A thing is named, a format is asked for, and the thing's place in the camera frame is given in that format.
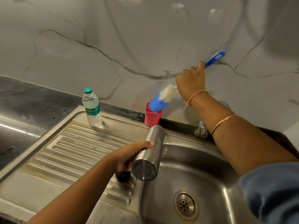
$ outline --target pink cup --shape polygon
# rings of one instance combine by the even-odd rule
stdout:
[[[162,111],[159,111],[158,113],[151,112],[148,106],[149,106],[149,102],[147,103],[147,106],[145,108],[144,123],[148,127],[153,127],[155,125],[158,125],[159,120],[160,120],[161,115],[162,115]]]

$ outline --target left hand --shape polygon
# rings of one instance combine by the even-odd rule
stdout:
[[[138,142],[130,145],[123,146],[111,153],[115,155],[116,166],[115,171],[125,171],[130,169],[131,164],[135,158],[136,152],[146,147],[153,147],[154,142]]]

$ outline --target water bottle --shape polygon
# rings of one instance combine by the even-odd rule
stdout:
[[[82,103],[85,108],[87,119],[92,127],[98,127],[102,124],[102,115],[99,107],[99,99],[91,89],[85,89],[82,97]]]

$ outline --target sink drain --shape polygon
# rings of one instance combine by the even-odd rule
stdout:
[[[196,219],[199,214],[197,199],[186,189],[180,189],[175,193],[173,204],[177,214],[187,221]]]

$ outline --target orange thread bracelet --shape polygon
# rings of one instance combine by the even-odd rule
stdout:
[[[190,99],[189,99],[189,101],[187,101],[187,102],[184,102],[185,103],[185,107],[184,107],[184,109],[186,109],[186,107],[187,106],[191,106],[191,100],[193,99],[193,97],[195,97],[197,94],[199,94],[200,92],[203,92],[203,91],[206,91],[206,90],[200,90],[200,91],[198,91],[198,92],[196,92],[195,94],[193,94],[191,97],[190,97]]]

